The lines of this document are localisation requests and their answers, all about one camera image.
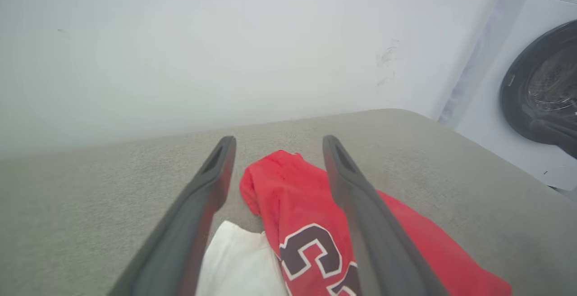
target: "white cloth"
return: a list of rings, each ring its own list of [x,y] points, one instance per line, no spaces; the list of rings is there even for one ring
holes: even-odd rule
[[[266,235],[224,221],[204,253],[197,296],[286,295],[278,259]]]

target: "washing machine drum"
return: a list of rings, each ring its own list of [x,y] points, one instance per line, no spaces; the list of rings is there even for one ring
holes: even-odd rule
[[[500,99],[519,134],[577,158],[577,20],[525,48],[503,78]]]

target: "gray felt surface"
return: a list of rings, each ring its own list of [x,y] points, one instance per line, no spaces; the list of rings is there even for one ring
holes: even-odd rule
[[[577,294],[577,204],[420,115],[382,109],[195,132],[0,163],[0,294],[103,295],[214,144],[237,138],[225,219],[262,224],[244,169],[275,150],[324,167],[336,135],[369,181],[441,226],[515,295]]]

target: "clothing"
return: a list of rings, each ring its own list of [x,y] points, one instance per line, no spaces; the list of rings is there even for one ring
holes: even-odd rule
[[[280,150],[251,164],[240,189],[251,211],[262,217],[293,296],[361,294],[346,216],[332,200],[324,170]],[[378,194],[451,295],[511,294],[507,282],[479,267],[432,221]]]
[[[263,233],[224,221],[204,253],[197,296],[286,295],[278,259]]]

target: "red jersey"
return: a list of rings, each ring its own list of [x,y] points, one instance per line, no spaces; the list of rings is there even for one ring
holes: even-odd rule
[[[293,296],[361,295],[346,216],[332,199],[324,170],[280,150],[251,164],[240,189],[262,218]],[[511,295],[507,282],[482,269],[439,226],[377,193],[451,295]]]

